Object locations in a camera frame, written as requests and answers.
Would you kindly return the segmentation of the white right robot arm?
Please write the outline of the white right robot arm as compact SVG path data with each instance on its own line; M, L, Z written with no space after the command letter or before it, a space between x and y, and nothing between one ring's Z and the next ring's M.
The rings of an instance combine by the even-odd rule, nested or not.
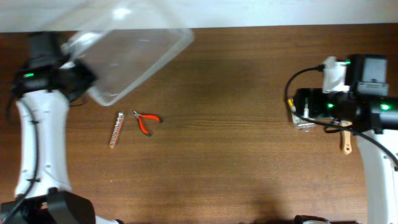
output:
M285 102L296 128L323 126L341 134L341 151L356 136L366 176L369 223L397 223L397 98L388 95L387 58L353 54L328 57L312 68L321 88L300 88Z

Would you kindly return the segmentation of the clear plastic container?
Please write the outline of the clear plastic container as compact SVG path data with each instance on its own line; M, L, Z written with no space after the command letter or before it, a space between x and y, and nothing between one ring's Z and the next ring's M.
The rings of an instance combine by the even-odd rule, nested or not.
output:
M72 31L72 60L96 81L88 94L110 106L144 83L194 40L170 1L91 1L44 27Z

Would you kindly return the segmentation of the orange scraper wooden handle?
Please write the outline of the orange scraper wooden handle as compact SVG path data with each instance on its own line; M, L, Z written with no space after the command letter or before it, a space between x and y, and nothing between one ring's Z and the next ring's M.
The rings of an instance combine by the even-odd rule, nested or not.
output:
M338 119L334 119L330 122L333 125L338 125L341 127L349 127L352 125L352 122L350 121L340 121ZM351 146L351 133L349 131L341 131L337 128L329 128L329 127L324 127L324 132L327 134L333 134L333 133L340 133L341 136L341 152L344 155L351 154L352 152L352 146Z

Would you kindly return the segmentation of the pack of coloured bits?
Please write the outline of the pack of coloured bits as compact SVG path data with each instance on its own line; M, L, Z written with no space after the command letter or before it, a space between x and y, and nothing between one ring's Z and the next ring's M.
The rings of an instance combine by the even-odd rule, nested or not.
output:
M312 129L316 126L315 123L311 123L311 122L302 120L298 116L294 115L294 112L296 112L296 107L294 105L294 100L292 98L288 99L287 103L291 110L292 122L297 129L301 129L302 131L309 132L310 129Z

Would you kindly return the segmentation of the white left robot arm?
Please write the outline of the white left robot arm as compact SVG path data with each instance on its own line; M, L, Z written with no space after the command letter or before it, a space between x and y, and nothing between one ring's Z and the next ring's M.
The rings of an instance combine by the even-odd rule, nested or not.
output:
M62 39L55 32L29 34L29 58L12 81L11 101L21 119L21 170L15 199L1 204L1 223L110 222L70 186L67 114L96 77L62 49Z

